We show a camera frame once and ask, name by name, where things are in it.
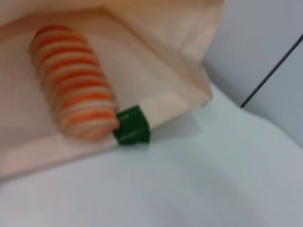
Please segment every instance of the paper bag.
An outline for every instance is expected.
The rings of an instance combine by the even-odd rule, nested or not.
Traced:
[[[0,178],[118,145],[114,135],[87,144],[60,134],[30,64],[38,28],[66,24],[83,32],[119,111],[138,107],[152,130],[211,100],[201,62],[222,13],[223,0],[1,1]]]

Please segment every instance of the black wire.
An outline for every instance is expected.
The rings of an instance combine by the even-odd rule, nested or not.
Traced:
[[[244,108],[246,104],[253,98],[253,96],[260,90],[261,87],[268,81],[268,79],[277,71],[278,68],[283,64],[283,62],[288,58],[288,56],[294,51],[294,49],[300,44],[303,40],[303,34],[300,38],[294,43],[294,45],[287,51],[287,53],[281,58],[281,60],[272,68],[268,75],[262,80],[262,82],[254,89],[254,91],[248,96],[248,98],[243,102],[241,108]]]

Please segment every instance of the gray wall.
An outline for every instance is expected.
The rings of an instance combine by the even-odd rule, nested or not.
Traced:
[[[211,80],[241,104],[303,32],[303,0],[226,0],[206,58]]]
[[[211,80],[241,105],[303,33],[303,0],[227,0],[206,58]],[[303,146],[303,42],[244,108]]]
[[[272,120],[303,146],[303,43],[245,106]]]

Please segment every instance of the orange striped object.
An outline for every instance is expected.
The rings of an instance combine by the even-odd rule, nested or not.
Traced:
[[[98,141],[119,127],[114,94],[85,36],[68,26],[46,26],[30,53],[66,135]]]

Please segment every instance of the white sheet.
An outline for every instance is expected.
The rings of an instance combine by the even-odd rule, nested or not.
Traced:
[[[214,101],[117,149],[0,184],[2,227],[298,227],[303,153],[276,126]]]

